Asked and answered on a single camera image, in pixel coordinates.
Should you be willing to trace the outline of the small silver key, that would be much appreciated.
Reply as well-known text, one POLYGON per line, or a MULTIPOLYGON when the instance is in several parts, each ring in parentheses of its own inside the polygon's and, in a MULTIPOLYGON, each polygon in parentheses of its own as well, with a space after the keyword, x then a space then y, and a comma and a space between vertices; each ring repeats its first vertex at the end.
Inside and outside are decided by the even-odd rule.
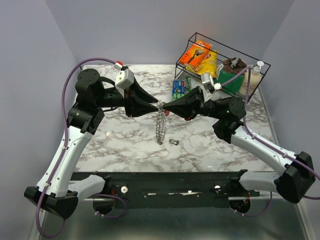
POLYGON ((172 145, 175 145, 175 146, 178 146, 179 145, 179 141, 178 140, 174 140, 174 139, 169 139, 169 143, 172 144, 172 145))

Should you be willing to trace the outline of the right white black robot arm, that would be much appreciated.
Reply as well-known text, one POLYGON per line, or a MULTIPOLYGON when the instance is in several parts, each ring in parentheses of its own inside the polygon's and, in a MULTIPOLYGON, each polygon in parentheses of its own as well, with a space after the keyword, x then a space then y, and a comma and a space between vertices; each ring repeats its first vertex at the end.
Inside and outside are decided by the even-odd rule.
POLYGON ((272 172, 242 173, 230 183, 230 191, 236 196, 253 190, 267 191, 296 204, 316 180, 309 154, 284 149, 248 128, 244 122, 245 102, 239 97, 205 101, 202 89, 196 87, 185 96, 166 103, 163 109, 186 121, 198 115, 217 119, 212 128, 220 140, 246 150, 272 168, 272 172))

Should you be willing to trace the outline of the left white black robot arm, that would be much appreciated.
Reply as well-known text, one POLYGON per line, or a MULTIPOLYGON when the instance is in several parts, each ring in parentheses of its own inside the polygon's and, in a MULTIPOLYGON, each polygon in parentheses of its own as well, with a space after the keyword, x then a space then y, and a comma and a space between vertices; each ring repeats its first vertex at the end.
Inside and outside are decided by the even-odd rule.
POLYGON ((137 82, 134 73, 122 67, 116 80, 100 76, 95 69, 82 70, 75 84, 77 97, 66 117, 66 129, 47 171, 36 186, 29 186, 24 197, 40 209, 64 220, 78 203, 97 194, 107 197, 112 192, 112 177, 94 172, 70 184, 77 162, 86 145, 102 122, 105 108, 123 107, 128 117, 156 112, 157 99, 137 82))

